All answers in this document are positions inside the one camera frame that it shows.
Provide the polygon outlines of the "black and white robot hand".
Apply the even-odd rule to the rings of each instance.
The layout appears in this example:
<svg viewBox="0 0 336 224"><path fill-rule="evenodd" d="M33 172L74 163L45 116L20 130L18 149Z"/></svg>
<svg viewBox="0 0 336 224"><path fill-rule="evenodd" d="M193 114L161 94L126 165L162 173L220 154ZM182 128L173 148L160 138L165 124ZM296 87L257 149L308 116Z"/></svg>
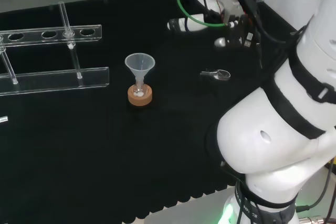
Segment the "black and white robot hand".
<svg viewBox="0 0 336 224"><path fill-rule="evenodd" d="M238 0L180 0L181 6L194 4L199 14L189 14L183 18L173 18L167 22L172 33L201 31L206 28L223 28L227 35L215 40L217 48L259 47L257 31Z"/></svg>

